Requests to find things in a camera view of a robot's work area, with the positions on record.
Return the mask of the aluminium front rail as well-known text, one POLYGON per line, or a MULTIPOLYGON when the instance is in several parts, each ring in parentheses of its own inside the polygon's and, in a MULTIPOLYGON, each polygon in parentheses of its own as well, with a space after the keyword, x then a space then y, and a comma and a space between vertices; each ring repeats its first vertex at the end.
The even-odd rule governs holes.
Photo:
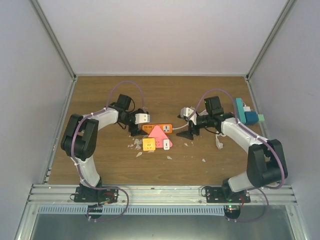
MULTIPOLYGON (((70 195, 76 192, 72 184, 34 184, 27 198, 33 204, 73 204, 70 195)), ((199 185, 120 185, 128 193, 119 193, 117 205, 151 205, 151 206, 204 206, 207 200, 200 193, 199 185)), ((270 205, 297 205, 297 200, 291 186, 280 189, 264 188, 270 205)))

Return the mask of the yellow cube adapter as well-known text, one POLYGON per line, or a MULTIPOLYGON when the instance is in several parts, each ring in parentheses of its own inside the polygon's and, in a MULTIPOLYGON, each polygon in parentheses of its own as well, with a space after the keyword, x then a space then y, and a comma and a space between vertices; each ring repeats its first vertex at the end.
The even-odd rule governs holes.
POLYGON ((154 151, 156 149, 156 141, 155 138, 143 138, 142 139, 142 148, 143 151, 154 151))

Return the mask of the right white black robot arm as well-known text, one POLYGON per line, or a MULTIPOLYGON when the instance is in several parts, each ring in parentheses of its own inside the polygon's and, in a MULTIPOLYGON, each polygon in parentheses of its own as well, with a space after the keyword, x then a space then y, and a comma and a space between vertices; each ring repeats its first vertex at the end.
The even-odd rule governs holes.
POLYGON ((204 99, 206 114, 184 107, 179 118, 188 123, 188 129, 177 133, 178 137, 193 140, 201 129, 215 128, 218 133, 235 141, 247 153, 246 171, 225 179, 221 196, 228 203, 234 202, 246 190, 265 187, 275 182, 279 187, 288 177, 282 143, 277 139, 262 137, 242 124, 232 112, 224 112, 218 96, 204 99))

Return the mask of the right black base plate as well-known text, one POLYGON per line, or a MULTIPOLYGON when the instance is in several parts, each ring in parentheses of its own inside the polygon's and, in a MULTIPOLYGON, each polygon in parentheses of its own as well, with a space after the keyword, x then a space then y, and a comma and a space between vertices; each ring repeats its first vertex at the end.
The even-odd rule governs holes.
POLYGON ((251 202, 250 194, 247 191, 232 192, 223 186, 205 185, 201 188, 200 195, 206 199, 207 203, 242 204, 251 202))

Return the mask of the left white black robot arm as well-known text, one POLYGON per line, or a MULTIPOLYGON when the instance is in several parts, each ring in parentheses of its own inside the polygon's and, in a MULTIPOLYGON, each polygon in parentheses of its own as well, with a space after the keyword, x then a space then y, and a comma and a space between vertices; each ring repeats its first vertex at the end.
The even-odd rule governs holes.
POLYGON ((85 195, 92 202, 98 202, 103 197, 102 179, 94 162, 98 131, 118 124, 128 129, 131 136, 146 134, 139 125, 149 123, 151 117, 143 108, 129 111, 132 101, 131 97, 120 94, 116 102, 101 110, 86 115, 72 114, 68 120, 60 147, 72 159, 80 184, 87 187, 85 195))

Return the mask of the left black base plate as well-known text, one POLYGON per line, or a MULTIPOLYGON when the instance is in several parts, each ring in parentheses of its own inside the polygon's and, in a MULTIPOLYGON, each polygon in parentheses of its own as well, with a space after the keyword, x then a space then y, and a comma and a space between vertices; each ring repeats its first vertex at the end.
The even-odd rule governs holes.
POLYGON ((75 203, 112 204, 118 201, 118 195, 117 189, 96 190, 80 184, 69 198, 75 203))

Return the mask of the left aluminium frame post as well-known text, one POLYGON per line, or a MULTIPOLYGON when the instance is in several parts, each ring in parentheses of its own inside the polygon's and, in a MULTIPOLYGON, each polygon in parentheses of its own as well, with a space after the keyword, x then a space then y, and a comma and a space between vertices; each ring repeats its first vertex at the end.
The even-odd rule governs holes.
POLYGON ((67 59, 67 56, 66 56, 65 52, 63 51, 63 48, 62 48, 61 44, 59 43, 59 40, 58 40, 56 34, 54 33, 54 30, 53 30, 51 24, 49 23, 39 1, 38 0, 29 0, 29 3, 31 4, 31 6, 34 9, 37 17, 39 18, 42 26, 44 27, 44 30, 46 31, 50 41, 52 42, 55 50, 57 51, 60 59, 62 60, 62 63, 65 66, 68 74, 70 75, 72 81, 75 82, 77 75, 74 72, 69 60, 67 59))

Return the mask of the aluminium frame post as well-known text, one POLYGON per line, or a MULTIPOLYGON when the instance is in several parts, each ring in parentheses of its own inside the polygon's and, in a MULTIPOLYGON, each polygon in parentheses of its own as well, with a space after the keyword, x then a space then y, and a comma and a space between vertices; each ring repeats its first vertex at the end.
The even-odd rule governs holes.
POLYGON ((67 56, 66 56, 65 52, 63 51, 63 48, 62 48, 61 44, 59 43, 59 40, 58 40, 56 34, 54 33, 54 30, 53 30, 51 24, 49 23, 39 1, 38 0, 29 0, 29 3, 31 4, 31 6, 34 9, 37 17, 39 18, 42 26, 44 27, 44 30, 46 31, 50 41, 52 42, 55 50, 57 51, 60 59, 62 60, 62 63, 65 66, 68 74, 70 75, 72 81, 75 82, 77 75, 74 72, 69 60, 67 59, 67 56))
POLYGON ((266 40, 264 41, 261 49, 258 52, 257 57, 255 58, 253 64, 251 65, 249 71, 245 75, 245 80, 248 82, 253 74, 255 73, 257 67, 259 66, 260 62, 262 61, 264 55, 266 54, 267 50, 270 48, 271 44, 273 43, 274 39, 276 38, 277 34, 279 33, 282 25, 286 21, 287 17, 291 13, 292 8, 296 4, 296 0, 287 0, 279 13, 273 27, 271 28, 266 40))

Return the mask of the light green plug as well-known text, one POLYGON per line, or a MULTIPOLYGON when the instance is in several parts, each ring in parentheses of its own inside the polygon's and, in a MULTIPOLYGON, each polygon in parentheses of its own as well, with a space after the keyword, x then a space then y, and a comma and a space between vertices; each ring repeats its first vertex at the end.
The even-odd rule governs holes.
POLYGON ((265 121, 265 117, 264 117, 263 114, 258 114, 257 116, 258 116, 258 121, 259 122, 264 122, 265 121))

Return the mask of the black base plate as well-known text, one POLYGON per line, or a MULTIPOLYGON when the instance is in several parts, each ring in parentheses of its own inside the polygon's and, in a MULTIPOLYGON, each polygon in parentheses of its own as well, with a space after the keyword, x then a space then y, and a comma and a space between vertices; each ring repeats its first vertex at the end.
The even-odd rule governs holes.
POLYGON ((117 189, 96 190, 80 184, 69 198, 75 203, 112 204, 118 201, 118 195, 117 189))
POLYGON ((206 199, 207 203, 242 204, 251 202, 250 194, 247 191, 232 192, 223 186, 205 185, 201 188, 200 195, 206 199))

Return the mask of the teal power strip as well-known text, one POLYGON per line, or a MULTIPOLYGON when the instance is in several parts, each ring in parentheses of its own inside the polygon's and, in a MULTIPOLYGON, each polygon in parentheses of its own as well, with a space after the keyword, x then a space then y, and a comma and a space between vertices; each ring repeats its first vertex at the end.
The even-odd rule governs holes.
POLYGON ((244 111, 243 100, 240 97, 235 99, 235 104, 237 108, 237 118, 242 124, 246 124, 246 115, 244 111))

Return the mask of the right aluminium frame post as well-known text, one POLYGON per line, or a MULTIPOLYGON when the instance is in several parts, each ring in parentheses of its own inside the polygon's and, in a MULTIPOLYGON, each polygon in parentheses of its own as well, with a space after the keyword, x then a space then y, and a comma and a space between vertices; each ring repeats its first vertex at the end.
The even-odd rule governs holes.
POLYGON ((282 25, 286 21, 287 17, 291 13, 292 8, 296 4, 296 0, 287 0, 279 13, 273 27, 271 28, 266 40, 264 41, 261 49, 258 52, 257 57, 255 58, 253 64, 251 65, 249 71, 245 75, 245 80, 248 82, 253 74, 255 73, 257 67, 259 66, 260 62, 262 61, 264 55, 266 54, 267 50, 270 48, 271 44, 273 43, 274 39, 276 38, 277 34, 279 33, 282 25))

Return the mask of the pink triangular socket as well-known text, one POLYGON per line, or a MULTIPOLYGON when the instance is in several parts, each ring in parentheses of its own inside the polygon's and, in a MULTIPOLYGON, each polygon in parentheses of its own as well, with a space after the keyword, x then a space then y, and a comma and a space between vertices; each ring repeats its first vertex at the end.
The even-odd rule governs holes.
MULTIPOLYGON (((156 149, 163 149, 163 140, 169 139, 167 134, 165 134, 159 126, 155 126, 154 129, 146 138, 155 138, 156 149)), ((170 140, 170 148, 173 146, 173 143, 170 140)))

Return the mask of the blue cube adapter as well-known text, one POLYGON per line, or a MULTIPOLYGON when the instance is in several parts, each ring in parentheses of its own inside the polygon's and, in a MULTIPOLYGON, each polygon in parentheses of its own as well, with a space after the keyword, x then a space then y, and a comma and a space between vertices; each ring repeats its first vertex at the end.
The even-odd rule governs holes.
POLYGON ((245 125, 252 126, 259 122, 259 116, 255 111, 245 111, 245 125))

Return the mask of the white plug adapter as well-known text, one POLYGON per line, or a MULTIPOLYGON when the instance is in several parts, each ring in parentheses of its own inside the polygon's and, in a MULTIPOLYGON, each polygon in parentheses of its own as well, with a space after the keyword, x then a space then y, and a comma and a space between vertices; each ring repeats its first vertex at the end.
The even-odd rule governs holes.
POLYGON ((170 140, 169 139, 164 139, 163 140, 163 149, 165 151, 168 151, 171 147, 171 144, 170 144, 170 140))

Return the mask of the orange power strip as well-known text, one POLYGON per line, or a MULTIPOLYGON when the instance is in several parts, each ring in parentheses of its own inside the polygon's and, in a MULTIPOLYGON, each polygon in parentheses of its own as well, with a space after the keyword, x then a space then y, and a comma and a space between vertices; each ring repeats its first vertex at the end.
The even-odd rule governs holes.
POLYGON ((171 134, 173 132, 173 126, 172 124, 169 124, 169 123, 168 124, 144 124, 142 126, 142 130, 147 134, 150 134, 152 130, 155 128, 155 126, 159 126, 165 134, 171 134))

